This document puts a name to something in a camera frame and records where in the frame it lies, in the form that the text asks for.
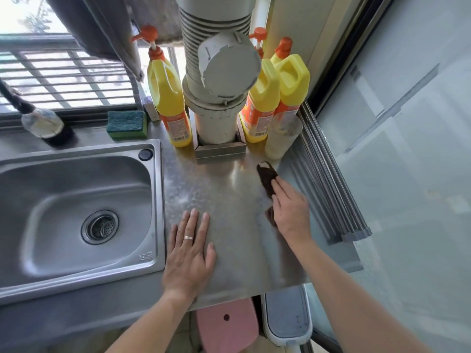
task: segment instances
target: pink stool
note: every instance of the pink stool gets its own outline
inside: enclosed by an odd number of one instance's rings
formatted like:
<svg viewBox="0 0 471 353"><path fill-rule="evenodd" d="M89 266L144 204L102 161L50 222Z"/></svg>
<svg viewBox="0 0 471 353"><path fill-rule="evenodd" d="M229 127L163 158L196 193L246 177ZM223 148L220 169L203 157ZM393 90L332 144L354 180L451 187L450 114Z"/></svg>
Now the pink stool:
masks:
<svg viewBox="0 0 471 353"><path fill-rule="evenodd" d="M251 298L221 303L196 311L201 343L206 353L237 353L259 335Z"/></svg>

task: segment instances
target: brown cloth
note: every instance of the brown cloth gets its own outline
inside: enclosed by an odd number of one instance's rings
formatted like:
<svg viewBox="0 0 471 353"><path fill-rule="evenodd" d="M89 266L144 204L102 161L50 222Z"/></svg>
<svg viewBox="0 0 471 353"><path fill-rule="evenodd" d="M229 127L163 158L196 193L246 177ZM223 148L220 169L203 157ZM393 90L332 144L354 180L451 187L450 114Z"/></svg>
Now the brown cloth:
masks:
<svg viewBox="0 0 471 353"><path fill-rule="evenodd" d="M259 173L262 186L267 192L267 196L271 198L271 196L275 194L271 185L271 181L278 176L278 173L273 168L273 166L271 166L271 164L267 161L264 161L257 165L257 172ZM267 217L270 224L276 228L277 226L275 222L275 211L273 210L273 206L271 206L265 211L265 216Z"/></svg>

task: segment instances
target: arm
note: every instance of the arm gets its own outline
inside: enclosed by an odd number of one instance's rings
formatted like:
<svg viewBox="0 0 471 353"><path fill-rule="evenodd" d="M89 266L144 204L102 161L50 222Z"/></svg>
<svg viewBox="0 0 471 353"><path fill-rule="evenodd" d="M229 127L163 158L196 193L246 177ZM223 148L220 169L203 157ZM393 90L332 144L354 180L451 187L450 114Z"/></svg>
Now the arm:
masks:
<svg viewBox="0 0 471 353"><path fill-rule="evenodd" d="M311 238L306 197L280 177L272 186L276 225L308 273L342 349L349 353L431 353L319 249Z"/></svg>
<svg viewBox="0 0 471 353"><path fill-rule="evenodd" d="M107 353L164 353L181 319L195 297L206 286L216 264L213 243L203 256L209 214L195 236L198 212L183 213L180 225L172 225L167 263L163 272L163 295L136 323L129 327ZM184 239L195 237L194 241Z"/></svg>

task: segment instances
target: scrub sponge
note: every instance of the scrub sponge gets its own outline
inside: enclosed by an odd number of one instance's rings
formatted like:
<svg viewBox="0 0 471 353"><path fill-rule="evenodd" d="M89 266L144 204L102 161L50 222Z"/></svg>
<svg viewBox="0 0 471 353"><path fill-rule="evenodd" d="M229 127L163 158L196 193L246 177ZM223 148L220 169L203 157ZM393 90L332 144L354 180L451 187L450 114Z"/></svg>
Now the scrub sponge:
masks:
<svg viewBox="0 0 471 353"><path fill-rule="evenodd" d="M147 115L139 110L130 112L108 112L106 132L113 140L147 138Z"/></svg>

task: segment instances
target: stainless steel countertop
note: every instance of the stainless steel countertop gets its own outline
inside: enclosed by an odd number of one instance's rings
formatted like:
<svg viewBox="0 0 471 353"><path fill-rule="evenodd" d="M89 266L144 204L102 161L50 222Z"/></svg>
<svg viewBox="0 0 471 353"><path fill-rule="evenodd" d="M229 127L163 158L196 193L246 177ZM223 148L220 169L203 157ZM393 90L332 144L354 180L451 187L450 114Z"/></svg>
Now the stainless steel countertop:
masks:
<svg viewBox="0 0 471 353"><path fill-rule="evenodd" d="M172 146L162 124L150 124L148 131L149 138L162 142L166 233L172 223L180 221L184 210L195 207L211 215L208 241L214 242L218 261L192 310L308 281L284 239L265 218L264 210L271 201L256 171L256 164L266 160L264 142L249 144L245 156L197 163L191 146ZM113 143L103 126L75 128L75 132L74 147ZM25 132L0 134L0 159L48 149ZM272 164L297 186L289 156ZM353 244L328 245L312 214L311 231L321 248L345 270L362 268ZM152 273L0 306L0 350L130 325L160 298L161 279L162 272Z"/></svg>

